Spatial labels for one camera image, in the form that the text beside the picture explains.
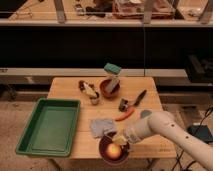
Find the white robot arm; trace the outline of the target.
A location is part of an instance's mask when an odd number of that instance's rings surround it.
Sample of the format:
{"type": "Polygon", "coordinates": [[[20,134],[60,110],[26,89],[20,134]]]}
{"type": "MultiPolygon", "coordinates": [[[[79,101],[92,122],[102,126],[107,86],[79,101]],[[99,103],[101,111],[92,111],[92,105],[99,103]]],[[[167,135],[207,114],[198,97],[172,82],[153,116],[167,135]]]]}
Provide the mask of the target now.
{"type": "Polygon", "coordinates": [[[151,112],[116,133],[112,141],[118,145],[136,144],[161,135],[186,151],[208,171],[213,171],[213,147],[184,131],[167,111],[151,112]]]}

